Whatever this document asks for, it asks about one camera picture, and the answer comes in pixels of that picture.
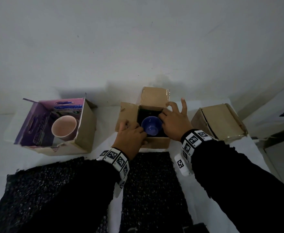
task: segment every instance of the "person's left hand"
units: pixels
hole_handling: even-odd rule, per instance
[[[137,122],[132,122],[127,126],[128,120],[122,121],[116,137],[113,148],[120,149],[124,152],[129,160],[132,160],[147,137],[146,132]]]

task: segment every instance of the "pink ceramic cup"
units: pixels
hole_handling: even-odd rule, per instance
[[[52,125],[51,132],[62,141],[73,140],[76,136],[78,122],[71,115],[59,117]]]

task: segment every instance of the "black bubble wrap lining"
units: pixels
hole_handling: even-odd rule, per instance
[[[84,157],[79,157],[8,175],[5,193],[0,200],[0,233],[18,232],[72,180],[83,162]],[[106,216],[98,228],[99,232],[101,228],[107,228]]]
[[[183,232],[192,224],[169,152],[139,153],[130,162],[124,185],[120,232],[135,227],[153,232],[168,226]]]

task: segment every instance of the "cardboard box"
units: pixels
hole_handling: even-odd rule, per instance
[[[144,87],[140,96],[139,104],[121,102],[118,121],[115,131],[118,132],[119,124],[122,120],[127,119],[129,122],[141,122],[148,116],[158,116],[166,108],[169,101],[170,92],[164,88]],[[149,149],[167,149],[170,144],[170,138],[161,130],[156,136],[146,138],[147,145],[142,148]]]
[[[199,108],[191,124],[208,135],[229,144],[241,139],[248,131],[229,104]]]
[[[31,101],[33,103],[14,144],[48,156],[90,153],[97,118],[90,108],[96,105],[85,98]],[[54,121],[71,115],[79,120],[76,136],[71,141],[55,138],[51,132]]]

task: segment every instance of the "person's right arm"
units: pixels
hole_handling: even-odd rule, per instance
[[[186,102],[182,99],[182,112],[174,102],[167,105],[173,111],[164,109],[159,115],[164,132],[183,142],[195,131],[187,117]],[[239,232],[284,229],[284,184],[275,176],[223,141],[202,142],[191,162],[196,180]]]

